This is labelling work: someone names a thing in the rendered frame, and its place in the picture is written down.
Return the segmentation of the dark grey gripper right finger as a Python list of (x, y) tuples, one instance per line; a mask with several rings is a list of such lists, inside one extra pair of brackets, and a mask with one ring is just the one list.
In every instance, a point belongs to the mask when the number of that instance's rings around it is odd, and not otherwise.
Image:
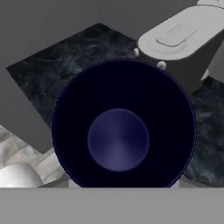
[(203, 185), (198, 182), (194, 182), (185, 176), (182, 176), (172, 187), (180, 187), (180, 188), (190, 188), (190, 187), (202, 187), (206, 188), (206, 185)]

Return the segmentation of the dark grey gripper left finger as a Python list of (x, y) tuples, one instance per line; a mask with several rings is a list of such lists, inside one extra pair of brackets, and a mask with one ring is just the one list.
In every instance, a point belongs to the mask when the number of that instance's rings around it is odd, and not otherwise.
[(42, 185), (42, 187), (80, 187), (69, 176), (63, 174), (61, 178), (54, 180), (53, 182)]

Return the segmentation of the grey counter base cabinet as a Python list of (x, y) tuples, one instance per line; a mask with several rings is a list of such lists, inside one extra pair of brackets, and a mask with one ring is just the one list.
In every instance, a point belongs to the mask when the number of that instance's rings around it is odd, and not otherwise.
[(4, 68), (0, 68), (0, 124), (40, 153), (52, 148), (49, 127)]

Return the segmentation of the white rounded dome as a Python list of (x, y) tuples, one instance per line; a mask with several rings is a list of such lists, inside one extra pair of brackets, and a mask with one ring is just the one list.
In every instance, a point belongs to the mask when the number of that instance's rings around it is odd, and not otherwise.
[(0, 169), (0, 188), (36, 188), (42, 185), (40, 176), (28, 164), (10, 164)]

